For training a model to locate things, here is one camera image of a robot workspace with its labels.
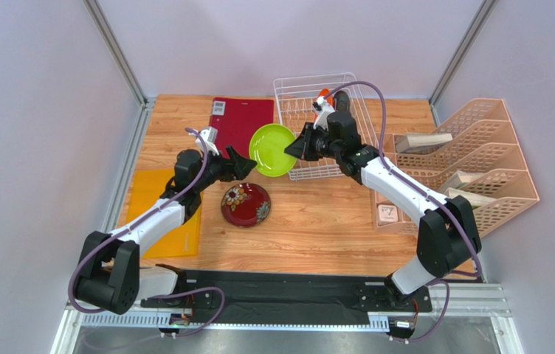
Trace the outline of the green plate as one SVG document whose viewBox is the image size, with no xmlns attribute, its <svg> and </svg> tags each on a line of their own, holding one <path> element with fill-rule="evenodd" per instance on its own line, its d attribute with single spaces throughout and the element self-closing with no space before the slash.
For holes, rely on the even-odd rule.
<svg viewBox="0 0 555 354">
<path fill-rule="evenodd" d="M 249 143 L 249 157 L 256 162 L 256 170 L 272 178 L 286 175 L 297 159 L 284 150 L 295 139 L 295 134 L 281 124 L 267 124 L 257 129 Z"/>
</svg>

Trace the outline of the red floral plate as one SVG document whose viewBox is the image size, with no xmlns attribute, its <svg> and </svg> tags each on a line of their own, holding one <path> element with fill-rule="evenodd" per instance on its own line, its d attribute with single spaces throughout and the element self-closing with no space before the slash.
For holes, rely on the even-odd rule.
<svg viewBox="0 0 555 354">
<path fill-rule="evenodd" d="M 229 188 L 221 199 L 221 214 L 225 221 L 240 228 L 250 228 L 263 223 L 271 211 L 271 198 L 259 184 L 236 184 Z"/>
</svg>

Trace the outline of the orange plate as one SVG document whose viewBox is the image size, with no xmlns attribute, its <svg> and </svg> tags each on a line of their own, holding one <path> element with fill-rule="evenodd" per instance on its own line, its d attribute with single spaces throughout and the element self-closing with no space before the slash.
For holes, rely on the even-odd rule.
<svg viewBox="0 0 555 354">
<path fill-rule="evenodd" d="M 329 88 L 323 88 L 320 92 L 318 97 L 323 97 L 328 102 L 329 105 L 334 106 L 334 98 L 331 95 L 331 90 Z"/>
</svg>

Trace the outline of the dark grey plate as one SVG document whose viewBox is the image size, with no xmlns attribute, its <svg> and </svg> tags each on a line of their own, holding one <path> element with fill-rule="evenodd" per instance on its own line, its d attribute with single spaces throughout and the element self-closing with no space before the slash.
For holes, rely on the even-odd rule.
<svg viewBox="0 0 555 354">
<path fill-rule="evenodd" d="M 337 112 L 351 112 L 351 99 L 347 92 L 340 90 L 333 96 L 334 110 Z"/>
</svg>

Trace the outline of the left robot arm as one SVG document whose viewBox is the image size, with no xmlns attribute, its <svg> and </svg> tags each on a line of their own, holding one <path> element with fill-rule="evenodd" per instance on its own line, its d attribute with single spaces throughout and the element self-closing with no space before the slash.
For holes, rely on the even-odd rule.
<svg viewBox="0 0 555 354">
<path fill-rule="evenodd" d="M 137 301 L 171 295 L 178 270 L 168 265 L 143 268 L 142 256 L 196 214 L 201 193 L 210 185 L 242 181 L 256 165 L 231 145 L 225 155 L 183 150 L 176 158 L 173 177 L 150 209 L 112 232 L 94 231 L 86 237 L 69 281 L 69 301 L 84 313 L 107 310 L 122 315 Z"/>
</svg>

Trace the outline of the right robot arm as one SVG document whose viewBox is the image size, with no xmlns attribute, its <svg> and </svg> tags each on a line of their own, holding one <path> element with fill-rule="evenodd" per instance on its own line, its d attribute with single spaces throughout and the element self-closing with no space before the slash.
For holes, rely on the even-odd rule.
<svg viewBox="0 0 555 354">
<path fill-rule="evenodd" d="M 385 280 L 393 296 L 408 296 L 475 259 L 482 245 L 472 205 L 450 198 L 404 173 L 383 152 L 362 142 L 347 112 L 329 114 L 325 127 L 307 122 L 284 152 L 307 162 L 333 159 L 341 172 L 382 194 L 418 227 L 416 255 Z"/>
</svg>

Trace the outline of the red folder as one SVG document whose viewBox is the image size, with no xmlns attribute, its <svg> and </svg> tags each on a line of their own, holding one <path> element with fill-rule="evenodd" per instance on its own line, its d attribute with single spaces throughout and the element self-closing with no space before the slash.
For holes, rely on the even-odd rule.
<svg viewBox="0 0 555 354">
<path fill-rule="evenodd" d="M 231 145 L 249 158 L 249 143 L 261 127 L 274 122 L 274 101 L 215 97 L 210 124 L 217 130 L 215 145 L 222 153 Z"/>
</svg>

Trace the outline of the yellow folder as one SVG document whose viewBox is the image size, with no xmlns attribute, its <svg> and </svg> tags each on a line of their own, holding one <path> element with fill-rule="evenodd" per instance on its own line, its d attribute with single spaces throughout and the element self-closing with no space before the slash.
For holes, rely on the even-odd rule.
<svg viewBox="0 0 555 354">
<path fill-rule="evenodd" d="M 131 191 L 128 195 L 128 210 L 125 222 L 146 212 L 164 192 L 173 178 L 174 169 L 139 170 L 135 172 Z M 182 226 L 168 232 L 143 255 L 145 259 L 164 257 L 190 257 L 199 253 L 202 206 L 195 215 Z"/>
</svg>

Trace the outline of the book in upper slot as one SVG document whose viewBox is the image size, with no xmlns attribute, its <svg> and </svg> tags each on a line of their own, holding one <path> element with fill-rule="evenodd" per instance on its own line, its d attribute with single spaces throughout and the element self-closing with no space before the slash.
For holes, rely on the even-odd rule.
<svg viewBox="0 0 555 354">
<path fill-rule="evenodd" d="M 407 133 L 396 141 L 395 149 L 397 153 L 431 153 L 452 140 L 450 133 Z"/>
</svg>

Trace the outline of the small white box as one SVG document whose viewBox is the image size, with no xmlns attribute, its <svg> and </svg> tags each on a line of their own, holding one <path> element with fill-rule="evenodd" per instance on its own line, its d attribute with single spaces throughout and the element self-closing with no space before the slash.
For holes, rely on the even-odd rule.
<svg viewBox="0 0 555 354">
<path fill-rule="evenodd" d="M 395 205 L 380 204 L 376 207 L 376 222 L 379 226 L 399 221 L 399 212 Z"/>
</svg>

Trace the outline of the black base mat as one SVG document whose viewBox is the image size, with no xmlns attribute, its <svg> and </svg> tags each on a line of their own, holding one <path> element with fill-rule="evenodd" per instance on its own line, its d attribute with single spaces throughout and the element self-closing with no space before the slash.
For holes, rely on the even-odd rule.
<svg viewBox="0 0 555 354">
<path fill-rule="evenodd" d="M 382 277 L 188 270 L 179 292 L 208 288 L 182 299 L 147 299 L 144 308 L 191 310 L 195 322 L 208 320 L 221 303 L 218 324 L 365 325 L 370 312 L 395 316 L 432 313 L 426 288 L 403 300 L 389 300 Z"/>
</svg>

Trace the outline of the book in middle slot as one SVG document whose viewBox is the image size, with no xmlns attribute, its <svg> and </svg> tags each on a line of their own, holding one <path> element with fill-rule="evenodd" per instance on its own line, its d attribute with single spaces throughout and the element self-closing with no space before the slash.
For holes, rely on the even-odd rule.
<svg viewBox="0 0 555 354">
<path fill-rule="evenodd" d="M 449 188 L 460 189 L 466 184 L 472 183 L 473 181 L 479 179 L 483 175 L 484 173 L 470 173 L 457 170 L 438 188 L 438 191 L 444 193 Z"/>
</svg>

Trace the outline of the pink file organizer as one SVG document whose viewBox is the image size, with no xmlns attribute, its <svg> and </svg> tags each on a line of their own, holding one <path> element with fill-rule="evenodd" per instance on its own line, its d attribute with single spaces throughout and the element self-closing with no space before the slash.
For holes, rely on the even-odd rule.
<svg viewBox="0 0 555 354">
<path fill-rule="evenodd" d="M 492 198 L 474 216 L 480 236 L 536 204 L 540 197 L 503 100 L 477 98 L 439 125 L 435 133 L 453 140 L 428 154 L 396 150 L 400 133 L 386 133 L 383 151 L 406 174 L 432 190 L 440 190 L 456 172 L 477 173 L 463 191 Z"/>
</svg>

